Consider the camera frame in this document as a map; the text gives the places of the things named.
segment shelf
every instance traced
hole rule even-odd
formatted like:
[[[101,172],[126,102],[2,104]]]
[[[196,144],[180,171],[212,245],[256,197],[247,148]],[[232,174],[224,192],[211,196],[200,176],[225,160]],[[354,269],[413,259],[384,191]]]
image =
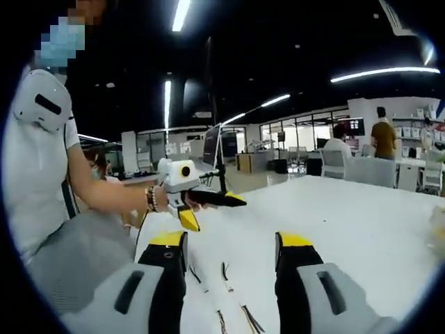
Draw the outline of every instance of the shelf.
[[[398,137],[397,139],[401,139],[402,141],[418,141],[420,142],[419,138],[412,138],[412,137]],[[434,141],[435,143],[439,144],[445,144],[445,141]]]
[[[395,120],[399,120],[399,121],[409,121],[409,122],[423,122],[425,120],[425,118],[418,118],[418,117],[394,117],[392,118],[393,121]],[[440,123],[440,124],[445,124],[445,122],[441,121],[441,120],[431,120],[431,122],[433,123]]]

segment robotic hand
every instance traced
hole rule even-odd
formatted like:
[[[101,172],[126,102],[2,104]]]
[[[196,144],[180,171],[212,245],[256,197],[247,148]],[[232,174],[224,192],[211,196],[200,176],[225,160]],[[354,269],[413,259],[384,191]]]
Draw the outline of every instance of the robotic hand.
[[[185,201],[188,197],[201,205],[239,207],[247,203],[232,192],[221,193],[213,191],[200,183],[200,175],[191,160],[172,161],[162,158],[158,164],[158,172],[164,179],[168,193],[168,211],[181,222],[181,225],[191,231],[199,232],[200,225],[193,210]]]

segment metal pole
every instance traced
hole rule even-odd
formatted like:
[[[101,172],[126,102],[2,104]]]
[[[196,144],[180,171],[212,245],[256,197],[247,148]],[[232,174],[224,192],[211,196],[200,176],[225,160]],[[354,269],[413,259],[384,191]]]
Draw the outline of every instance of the metal pole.
[[[211,57],[212,57],[212,38],[209,37],[207,40],[207,63],[206,63],[206,81],[207,81],[207,89],[209,96],[209,104],[210,104],[210,112],[213,116],[213,124],[217,124],[217,114],[218,111],[216,109],[216,99],[215,94],[213,93],[213,77],[211,71]],[[219,148],[216,152],[216,168],[218,169],[218,177],[220,179],[221,192],[227,193],[227,186],[225,184],[225,166],[223,163],[223,156],[221,152],[223,150],[222,140],[219,142]]]

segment ceiling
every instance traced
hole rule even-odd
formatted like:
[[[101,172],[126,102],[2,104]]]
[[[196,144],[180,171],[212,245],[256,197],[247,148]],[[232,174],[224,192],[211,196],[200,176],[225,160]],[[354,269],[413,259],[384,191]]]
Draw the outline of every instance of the ceiling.
[[[332,77],[362,70],[423,66],[426,41],[435,43],[437,54],[428,65],[443,68],[444,45],[431,35],[395,36],[378,0],[306,1],[303,6],[282,0],[191,0],[182,31],[173,33],[177,1],[120,1],[87,35],[86,50],[67,69],[79,133],[118,141],[123,131],[163,128],[167,79],[172,80],[171,127],[213,124],[194,117],[209,110],[209,91],[218,122],[291,94],[238,124],[340,106],[358,97],[440,98],[445,93],[439,74],[330,83]],[[400,9],[404,20],[415,17],[420,27],[431,19],[427,10]]]

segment fluorescent light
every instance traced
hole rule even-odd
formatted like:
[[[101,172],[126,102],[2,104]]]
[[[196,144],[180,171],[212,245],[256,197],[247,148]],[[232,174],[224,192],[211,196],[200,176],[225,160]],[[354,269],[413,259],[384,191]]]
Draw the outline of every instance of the fluorescent light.
[[[167,80],[165,82],[164,93],[164,127],[168,131],[168,118],[170,116],[170,95],[172,93],[172,82]]]
[[[432,53],[434,52],[434,49],[431,48],[430,51],[428,52],[428,55],[426,57],[425,63],[424,65],[427,66],[427,64],[430,62],[431,58],[432,58]]]
[[[225,122],[222,122],[221,125],[229,124],[229,123],[233,122],[234,120],[237,120],[238,118],[241,118],[241,117],[244,117],[244,116],[245,116],[245,113],[240,113],[239,115],[237,115],[235,117],[232,117],[229,120],[226,120]]]
[[[107,143],[108,142],[105,139],[100,139],[100,138],[96,138],[96,137],[86,136],[85,134],[79,134],[78,136],[79,136],[79,138],[89,139],[91,141],[100,141],[101,143]]]
[[[290,95],[286,94],[286,95],[277,97],[276,99],[273,99],[271,101],[268,101],[266,103],[263,103],[261,106],[264,108],[265,106],[270,106],[271,104],[277,103],[278,101],[285,100],[285,99],[288,99],[288,98],[290,98]]]
[[[331,79],[331,82],[334,83],[354,78],[365,77],[366,75],[391,73],[391,72],[429,72],[429,73],[440,74],[440,71],[437,68],[431,68],[431,67],[391,67],[391,68],[382,68],[381,70],[372,70],[372,71],[344,75],[342,77]]]
[[[179,0],[172,31],[181,31],[191,0]]]

